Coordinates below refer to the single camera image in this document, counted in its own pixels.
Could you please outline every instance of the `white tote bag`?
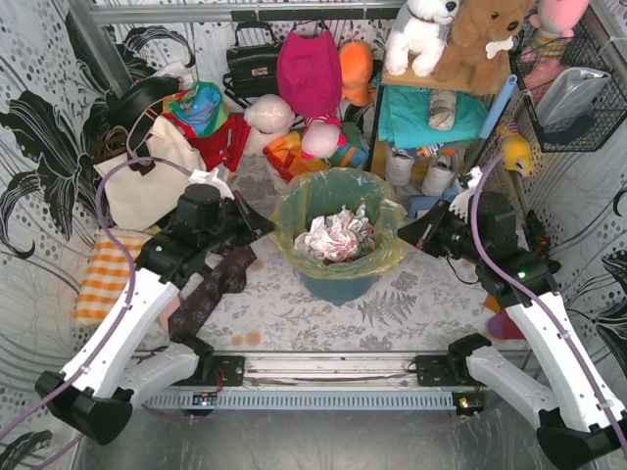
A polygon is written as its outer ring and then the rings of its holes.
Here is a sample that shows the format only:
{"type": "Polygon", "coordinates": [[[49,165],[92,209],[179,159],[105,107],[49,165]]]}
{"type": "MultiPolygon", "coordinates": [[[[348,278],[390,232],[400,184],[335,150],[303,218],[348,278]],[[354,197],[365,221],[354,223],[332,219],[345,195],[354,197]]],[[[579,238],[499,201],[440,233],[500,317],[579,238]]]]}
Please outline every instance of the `white tote bag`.
{"type": "MultiPolygon", "coordinates": [[[[191,171],[206,169],[198,150],[192,148],[165,117],[155,119],[146,145],[151,157],[168,160],[191,171]]],[[[124,153],[94,167],[101,176],[105,176],[126,161],[127,153],[124,153]]],[[[145,175],[128,166],[122,168],[105,186],[114,222],[124,230],[146,230],[176,208],[178,198],[190,184],[187,178],[178,169],[159,162],[155,162],[155,167],[145,175]]]]}

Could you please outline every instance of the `blue handle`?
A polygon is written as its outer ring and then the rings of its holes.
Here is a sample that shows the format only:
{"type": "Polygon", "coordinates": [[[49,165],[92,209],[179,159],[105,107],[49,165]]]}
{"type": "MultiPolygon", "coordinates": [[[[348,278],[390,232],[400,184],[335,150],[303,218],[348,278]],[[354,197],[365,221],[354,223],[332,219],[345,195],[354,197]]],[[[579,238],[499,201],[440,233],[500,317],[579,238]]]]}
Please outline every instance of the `blue handle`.
{"type": "Polygon", "coordinates": [[[487,139],[490,137],[492,129],[494,129],[495,125],[497,125],[497,120],[499,120],[501,114],[507,106],[507,102],[511,97],[511,93],[513,93],[513,88],[516,86],[517,81],[518,77],[514,74],[507,78],[503,88],[501,88],[501,91],[497,95],[497,99],[494,100],[494,104],[490,109],[490,113],[488,113],[488,117],[486,117],[486,121],[483,123],[483,127],[481,127],[481,132],[479,132],[480,139],[487,139]]]}

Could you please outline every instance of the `white plush toy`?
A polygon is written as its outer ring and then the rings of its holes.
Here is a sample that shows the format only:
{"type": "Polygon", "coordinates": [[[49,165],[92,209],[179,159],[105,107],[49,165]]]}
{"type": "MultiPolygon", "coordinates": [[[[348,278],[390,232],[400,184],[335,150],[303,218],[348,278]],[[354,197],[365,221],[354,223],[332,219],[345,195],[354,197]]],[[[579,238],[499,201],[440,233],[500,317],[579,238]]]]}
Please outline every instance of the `white plush toy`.
{"type": "Polygon", "coordinates": [[[396,16],[385,44],[385,68],[402,75],[411,64],[417,76],[431,74],[446,47],[449,29],[459,10],[459,0],[408,0],[396,16]]]}
{"type": "Polygon", "coordinates": [[[264,147],[287,135],[296,115],[280,96],[264,95],[244,111],[251,132],[244,147],[244,157],[263,155],[264,147]]]}

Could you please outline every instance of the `colorful bag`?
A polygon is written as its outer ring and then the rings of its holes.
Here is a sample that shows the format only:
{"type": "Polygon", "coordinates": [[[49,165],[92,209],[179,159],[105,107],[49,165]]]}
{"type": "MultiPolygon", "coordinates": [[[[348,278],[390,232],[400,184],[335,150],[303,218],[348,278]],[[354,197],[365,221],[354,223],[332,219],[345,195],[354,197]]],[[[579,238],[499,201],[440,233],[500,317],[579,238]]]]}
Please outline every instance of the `colorful bag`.
{"type": "Polygon", "coordinates": [[[163,116],[183,131],[188,139],[209,137],[226,122],[228,109],[219,88],[196,81],[189,90],[164,99],[163,116]]]}

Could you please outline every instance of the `brown teddy bear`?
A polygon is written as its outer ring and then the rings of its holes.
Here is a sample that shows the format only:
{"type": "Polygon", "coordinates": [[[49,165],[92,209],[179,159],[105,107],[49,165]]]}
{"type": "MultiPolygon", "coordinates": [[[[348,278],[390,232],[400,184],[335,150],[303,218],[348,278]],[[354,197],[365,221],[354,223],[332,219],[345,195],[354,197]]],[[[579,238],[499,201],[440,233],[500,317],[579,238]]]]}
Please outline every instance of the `brown teddy bear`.
{"type": "Polygon", "coordinates": [[[466,0],[453,23],[448,47],[433,71],[438,81],[455,76],[461,64],[474,66],[470,90],[490,92],[502,61],[513,47],[534,0],[466,0]]]}

